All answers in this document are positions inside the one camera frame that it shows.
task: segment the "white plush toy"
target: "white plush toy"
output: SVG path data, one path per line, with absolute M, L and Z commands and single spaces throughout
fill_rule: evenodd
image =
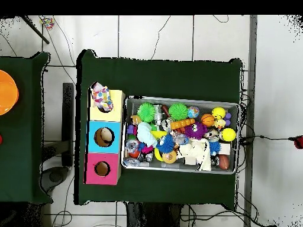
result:
M 199 164 L 198 171 L 211 171 L 211 154 L 207 139 L 195 140 L 190 138 L 188 144 L 180 145 L 177 159 L 183 157 L 185 164 Z

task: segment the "orange bowl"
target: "orange bowl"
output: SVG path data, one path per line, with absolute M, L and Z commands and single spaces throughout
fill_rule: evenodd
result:
M 19 91 L 13 78 L 0 70 L 0 115 L 11 110 L 19 98 Z

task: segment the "green spiky ball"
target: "green spiky ball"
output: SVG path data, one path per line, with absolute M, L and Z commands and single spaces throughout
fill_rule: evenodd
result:
M 168 110 L 175 121 L 187 118 L 188 108 L 183 103 L 174 103 Z
M 151 103 L 142 103 L 138 109 L 137 115 L 143 122 L 151 122 L 154 119 L 154 106 Z

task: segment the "yellow smiley face ball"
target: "yellow smiley face ball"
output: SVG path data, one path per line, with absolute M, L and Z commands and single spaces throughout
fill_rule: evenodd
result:
M 227 142 L 232 142 L 236 138 L 236 132 L 231 128 L 224 129 L 220 135 L 220 138 Z
M 216 107 L 211 112 L 215 120 L 223 119 L 225 117 L 226 111 L 222 107 Z

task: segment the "orange basketball ball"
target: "orange basketball ball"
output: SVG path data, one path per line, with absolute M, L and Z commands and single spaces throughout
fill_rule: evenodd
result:
M 211 114 L 204 114 L 201 117 L 202 124 L 206 125 L 207 127 L 213 126 L 215 123 L 215 118 Z

